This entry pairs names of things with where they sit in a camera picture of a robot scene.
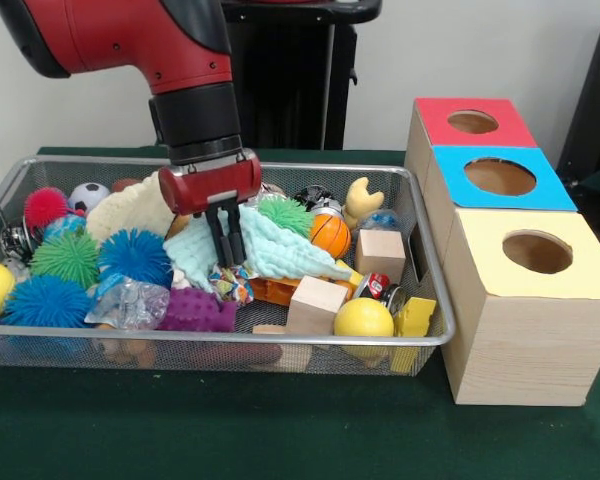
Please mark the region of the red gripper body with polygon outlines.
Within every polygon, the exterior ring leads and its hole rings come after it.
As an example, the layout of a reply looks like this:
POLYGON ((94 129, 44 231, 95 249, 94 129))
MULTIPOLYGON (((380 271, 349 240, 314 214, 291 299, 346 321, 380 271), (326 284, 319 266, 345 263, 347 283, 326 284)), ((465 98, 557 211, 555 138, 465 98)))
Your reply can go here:
POLYGON ((170 210, 192 215, 204 213, 210 205, 224 200, 245 202, 260 191, 262 173, 258 156, 244 149, 204 162, 162 167, 158 180, 170 210))

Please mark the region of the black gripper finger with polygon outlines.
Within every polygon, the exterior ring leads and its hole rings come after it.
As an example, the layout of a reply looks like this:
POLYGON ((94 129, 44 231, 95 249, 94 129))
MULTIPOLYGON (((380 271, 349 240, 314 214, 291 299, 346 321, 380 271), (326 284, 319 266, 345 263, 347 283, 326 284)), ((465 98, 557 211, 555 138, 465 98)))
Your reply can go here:
POLYGON ((224 234, 223 227, 218 217, 218 208, 210 207, 206 211, 205 216, 211 231, 219 266, 221 268, 232 266, 233 252, 231 243, 228 237, 224 234))
POLYGON ((231 248, 233 263, 243 264, 246 259, 246 252, 243 244, 242 230, 240 225, 239 204, 233 199, 228 200, 225 206, 225 211, 228 215, 228 240, 231 248))

